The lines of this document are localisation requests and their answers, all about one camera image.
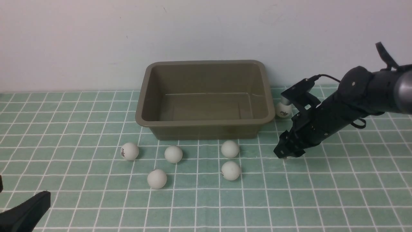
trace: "black strap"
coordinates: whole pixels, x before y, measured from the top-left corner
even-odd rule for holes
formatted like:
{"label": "black strap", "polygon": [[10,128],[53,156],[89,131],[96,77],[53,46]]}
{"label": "black strap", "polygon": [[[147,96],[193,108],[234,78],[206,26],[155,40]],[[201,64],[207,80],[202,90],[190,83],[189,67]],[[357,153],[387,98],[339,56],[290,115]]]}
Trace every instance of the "black strap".
{"label": "black strap", "polygon": [[351,125],[357,129],[364,129],[366,127],[366,120],[363,118],[358,119],[359,121],[363,122],[363,125],[358,125],[355,122],[352,122]]}

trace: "white ping pong ball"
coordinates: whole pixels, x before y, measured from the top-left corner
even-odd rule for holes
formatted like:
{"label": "white ping pong ball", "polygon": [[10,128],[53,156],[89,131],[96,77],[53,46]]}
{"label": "white ping pong ball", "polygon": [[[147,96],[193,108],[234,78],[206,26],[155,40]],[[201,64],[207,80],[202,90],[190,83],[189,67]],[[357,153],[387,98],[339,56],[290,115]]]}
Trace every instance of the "white ping pong ball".
{"label": "white ping pong ball", "polygon": [[153,189],[161,189],[167,182],[167,175],[161,169],[154,169],[147,176],[147,183]]}
{"label": "white ping pong ball", "polygon": [[125,160],[135,160],[139,155],[139,147],[132,142],[127,142],[120,149],[120,155]]}
{"label": "white ping pong ball", "polygon": [[237,163],[228,161],[222,166],[223,178],[227,180],[236,180],[240,176],[241,169]]}
{"label": "white ping pong ball", "polygon": [[239,154],[239,145],[231,140],[228,140],[222,144],[221,147],[222,155],[226,158],[234,158]]}
{"label": "white ping pong ball", "polygon": [[183,151],[178,146],[170,146],[164,151],[164,158],[170,163],[178,163],[183,157]]}

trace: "green tile floor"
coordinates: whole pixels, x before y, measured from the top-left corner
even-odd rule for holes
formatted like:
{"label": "green tile floor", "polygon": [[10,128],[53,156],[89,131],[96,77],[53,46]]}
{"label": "green tile floor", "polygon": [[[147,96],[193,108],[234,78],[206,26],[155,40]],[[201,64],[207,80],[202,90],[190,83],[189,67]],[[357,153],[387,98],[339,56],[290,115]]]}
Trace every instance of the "green tile floor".
{"label": "green tile floor", "polygon": [[[335,85],[315,87],[324,99]],[[285,88],[273,88],[274,103]],[[52,207],[36,232],[412,232],[412,121],[368,117],[299,159],[273,153],[291,127],[277,119],[239,140],[243,169],[219,175],[223,141],[158,141],[134,120],[138,91],[0,94],[0,208],[48,190]],[[137,161],[119,146],[136,142]],[[168,145],[184,159],[163,159]],[[168,173],[151,191],[146,175]]]}

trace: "black cable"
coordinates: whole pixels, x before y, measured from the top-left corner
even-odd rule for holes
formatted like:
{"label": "black cable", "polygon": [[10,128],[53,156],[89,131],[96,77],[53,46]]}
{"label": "black cable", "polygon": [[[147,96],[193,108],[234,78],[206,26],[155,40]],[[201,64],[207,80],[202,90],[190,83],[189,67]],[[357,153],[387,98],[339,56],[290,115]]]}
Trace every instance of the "black cable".
{"label": "black cable", "polygon": [[340,80],[334,78],[333,76],[327,75],[327,74],[320,74],[319,76],[325,76],[325,77],[329,77],[330,79],[337,81],[338,83],[340,83]]}

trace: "white grout line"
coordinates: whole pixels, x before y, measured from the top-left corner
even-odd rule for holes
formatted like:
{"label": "white grout line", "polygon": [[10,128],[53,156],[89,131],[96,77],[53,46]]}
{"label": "white grout line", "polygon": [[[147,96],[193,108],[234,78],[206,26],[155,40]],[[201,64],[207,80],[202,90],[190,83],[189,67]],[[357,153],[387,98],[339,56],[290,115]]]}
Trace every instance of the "white grout line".
{"label": "white grout line", "polygon": [[[74,108],[76,108],[77,104],[79,103],[79,100],[80,100],[80,96],[81,96],[81,95],[82,95],[82,94],[80,93],[80,94],[79,94],[79,97],[78,97],[78,99],[77,99],[77,101],[76,101],[76,104],[75,104],[75,107],[74,107]],[[74,111],[72,111],[72,113],[70,114],[68,121],[70,121],[70,118],[72,117],[73,112],[74,112]],[[66,131],[68,125],[69,125],[69,124],[66,124],[66,126],[65,126],[65,128],[64,128],[63,131]],[[48,163],[48,165],[47,165],[47,167],[46,167],[46,169],[45,169],[45,171],[44,171],[44,174],[47,173],[47,170],[49,169],[49,166],[50,166],[50,164],[52,163],[53,157],[54,157],[54,155],[56,154],[56,150],[57,150],[57,148],[58,148],[58,146],[59,146],[62,138],[63,138],[63,136],[61,136],[61,137],[59,138],[59,142],[57,143],[57,146],[54,148],[53,155],[52,155],[51,158],[50,158],[50,162]],[[75,152],[73,151],[73,154],[72,154],[72,157],[71,157],[71,159],[70,159],[69,165],[67,165],[65,175],[67,175],[67,172],[69,171],[70,164],[71,164],[71,161],[73,160],[74,155],[75,155]],[[64,180],[65,180],[65,177],[66,177],[65,175],[63,176],[63,179],[61,180],[60,187],[59,187],[59,189],[58,189],[57,192],[56,192],[56,196],[55,196],[55,198],[54,198],[54,202],[50,205],[49,214],[48,214],[47,219],[46,219],[46,221],[45,221],[45,223],[44,223],[45,226],[47,226],[47,223],[48,223],[48,221],[49,221],[49,219],[50,219],[50,215],[52,214],[52,211],[53,211],[53,207],[54,207],[54,205],[56,204],[57,198],[58,198],[58,196],[59,196],[59,191],[61,190],[61,187],[63,186]],[[39,185],[38,185],[38,187],[37,187],[36,190],[39,190],[39,188],[40,188],[43,180],[44,180],[44,176],[42,177],[42,179],[41,179],[41,181],[40,181],[40,183],[39,183]]]}
{"label": "white grout line", "polygon": [[[257,135],[257,143],[260,144],[259,135]],[[260,164],[262,165],[263,183],[264,183],[265,189],[266,189],[267,188],[266,176],[265,176],[265,169],[263,167],[262,150],[260,148],[260,145],[259,145],[259,154],[260,154]],[[267,189],[265,190],[265,195],[266,195],[267,212],[268,212],[268,215],[269,215],[269,223],[270,223],[271,231],[273,232],[272,216],[271,216],[270,208],[269,208],[269,196],[267,194]]]}
{"label": "white grout line", "polygon": [[[239,165],[240,165],[240,169],[242,170],[242,161],[241,161],[241,153],[239,152]],[[241,173],[240,173],[240,184],[241,184],[241,188],[242,188],[242,203],[243,203],[243,218],[244,218],[244,220],[245,220],[245,232],[248,232],[248,229],[247,229],[247,226],[248,226],[248,224],[246,223],[246,205],[245,205],[245,191],[244,191],[244,188],[243,188],[243,175],[244,175],[244,173],[242,173],[242,171],[241,171]]]}

